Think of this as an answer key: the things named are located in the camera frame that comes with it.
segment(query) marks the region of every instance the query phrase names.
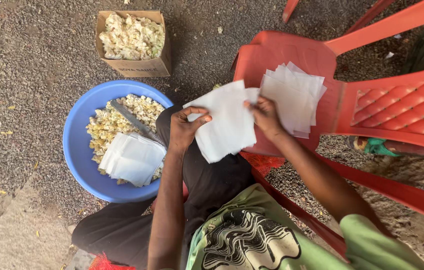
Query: red plastic chair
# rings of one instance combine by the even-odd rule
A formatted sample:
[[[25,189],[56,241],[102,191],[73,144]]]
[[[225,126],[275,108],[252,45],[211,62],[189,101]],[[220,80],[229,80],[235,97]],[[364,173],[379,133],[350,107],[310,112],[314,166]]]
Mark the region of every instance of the red plastic chair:
[[[337,55],[423,24],[424,0],[368,27],[325,42],[263,31],[250,44],[239,49],[234,62],[234,80],[244,79],[246,87],[259,87],[266,69],[275,70],[277,65],[289,61],[309,74],[325,77],[324,85],[328,90],[317,107],[317,126],[311,127],[309,139],[299,138],[312,151],[319,144],[320,134],[386,138],[424,146],[424,71],[353,83],[334,79]],[[255,131],[257,144],[245,151],[281,156],[257,126]],[[341,176],[424,214],[423,190],[347,167],[322,156],[320,158]],[[278,191],[268,191],[278,196]],[[299,211],[290,204],[282,206],[290,207],[287,209],[291,212]],[[307,216],[302,218],[307,225],[315,222]],[[322,229],[314,231],[330,245],[335,245],[331,239],[337,237]],[[341,253],[343,249],[339,247],[337,251]]]
[[[349,30],[346,34],[352,33],[362,27],[364,27],[368,22],[375,18],[379,13],[381,13],[386,7],[388,7],[394,0],[378,0],[367,12],[362,16]],[[299,0],[288,0],[287,5],[284,8],[282,13],[282,21],[287,23],[290,18],[290,15],[294,12]]]

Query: knife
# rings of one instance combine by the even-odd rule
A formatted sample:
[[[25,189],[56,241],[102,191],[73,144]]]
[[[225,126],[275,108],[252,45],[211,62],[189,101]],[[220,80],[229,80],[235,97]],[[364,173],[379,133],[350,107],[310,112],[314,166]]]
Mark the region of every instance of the knife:
[[[127,119],[133,126],[138,128],[138,130],[140,130],[145,136],[148,136],[150,139],[158,142],[159,144],[167,148],[162,139],[157,134],[151,132],[146,125],[142,124],[142,122],[135,118],[133,114],[131,114],[126,108],[120,105],[116,100],[111,100],[110,105],[112,105],[112,107],[114,107],[120,114],[122,114],[122,116],[124,116],[125,119]]]

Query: green t-shirt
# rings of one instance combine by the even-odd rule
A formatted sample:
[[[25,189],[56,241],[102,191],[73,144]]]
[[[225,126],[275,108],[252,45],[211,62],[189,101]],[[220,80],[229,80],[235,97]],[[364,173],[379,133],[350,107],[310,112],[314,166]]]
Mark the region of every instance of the green t-shirt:
[[[350,264],[312,242],[260,184],[213,213],[190,243],[186,270],[424,270],[404,243],[361,215],[342,218]]]

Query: person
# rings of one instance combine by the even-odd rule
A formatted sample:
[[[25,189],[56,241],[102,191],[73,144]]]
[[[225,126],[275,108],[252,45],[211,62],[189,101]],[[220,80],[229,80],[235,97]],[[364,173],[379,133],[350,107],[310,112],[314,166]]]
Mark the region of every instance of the person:
[[[254,181],[250,164],[240,155],[205,161],[194,135],[213,119],[198,107],[173,106],[157,119],[168,151],[155,213],[142,215],[154,198],[111,203],[84,218],[72,242],[137,270],[424,270],[424,262],[390,234],[360,195],[285,131],[273,101],[260,96],[256,105],[245,106],[339,222],[349,263],[306,237]],[[188,122],[189,114],[204,115]],[[185,202],[182,180],[189,190]]]

